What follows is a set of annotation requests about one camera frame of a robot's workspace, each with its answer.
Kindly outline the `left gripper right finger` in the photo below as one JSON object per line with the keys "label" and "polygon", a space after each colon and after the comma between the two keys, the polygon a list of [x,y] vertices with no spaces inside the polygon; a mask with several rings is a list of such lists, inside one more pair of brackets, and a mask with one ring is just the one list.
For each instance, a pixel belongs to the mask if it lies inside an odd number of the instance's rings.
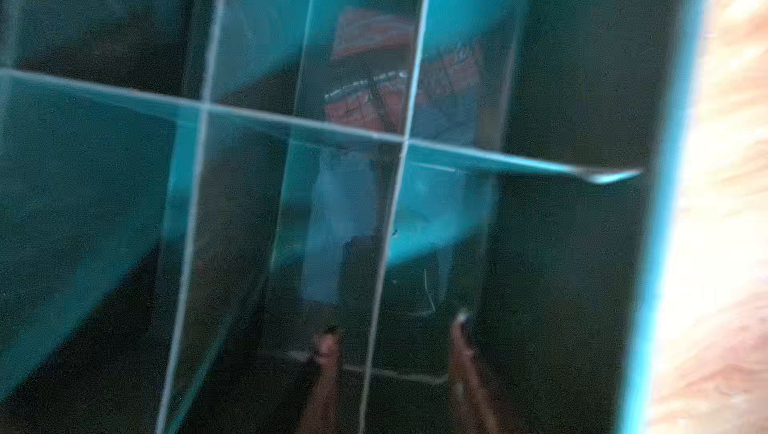
{"label": "left gripper right finger", "polygon": [[466,311],[459,311],[450,326],[451,399],[460,433],[500,433],[496,413],[470,346]]}

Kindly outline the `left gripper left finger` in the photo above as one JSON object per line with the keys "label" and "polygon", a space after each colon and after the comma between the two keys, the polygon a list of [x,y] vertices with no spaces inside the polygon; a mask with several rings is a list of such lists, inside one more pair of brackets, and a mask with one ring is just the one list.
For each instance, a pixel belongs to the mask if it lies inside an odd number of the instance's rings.
{"label": "left gripper left finger", "polygon": [[310,366],[317,369],[296,433],[338,433],[339,372],[343,333],[328,327],[314,338]]}

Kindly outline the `green divided organizer tray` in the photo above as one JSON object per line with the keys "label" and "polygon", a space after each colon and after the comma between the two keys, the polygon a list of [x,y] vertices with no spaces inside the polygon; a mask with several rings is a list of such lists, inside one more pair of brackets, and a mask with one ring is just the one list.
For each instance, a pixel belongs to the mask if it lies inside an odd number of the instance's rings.
{"label": "green divided organizer tray", "polygon": [[1,429],[639,433],[703,0],[1,0]]}

